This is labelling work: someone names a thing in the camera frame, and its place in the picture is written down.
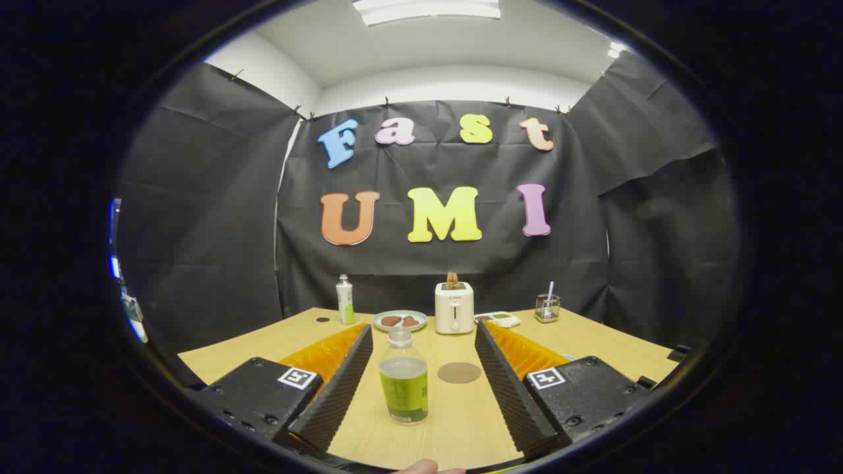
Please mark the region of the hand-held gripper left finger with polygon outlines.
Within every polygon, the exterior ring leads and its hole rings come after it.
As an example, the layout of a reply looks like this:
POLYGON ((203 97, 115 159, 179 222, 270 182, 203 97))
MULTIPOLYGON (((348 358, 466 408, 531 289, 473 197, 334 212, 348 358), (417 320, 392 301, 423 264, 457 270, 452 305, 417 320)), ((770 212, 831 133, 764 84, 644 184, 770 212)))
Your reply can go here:
POLYGON ((207 384, 188 400, 262 450, 325 455, 372 353, 367 323, 277 322, 191 351, 207 384))

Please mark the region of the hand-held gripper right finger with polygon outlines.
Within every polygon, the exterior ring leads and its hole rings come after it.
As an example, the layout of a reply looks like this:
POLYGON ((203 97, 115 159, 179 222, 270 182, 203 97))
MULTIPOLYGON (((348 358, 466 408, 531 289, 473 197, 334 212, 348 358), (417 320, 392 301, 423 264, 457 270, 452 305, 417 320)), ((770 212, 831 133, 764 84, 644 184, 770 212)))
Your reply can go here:
POLYGON ((569 360, 490 321, 475 348, 517 451, 533 461, 608 427, 650 397, 655 381, 630 380, 594 356, 569 360))

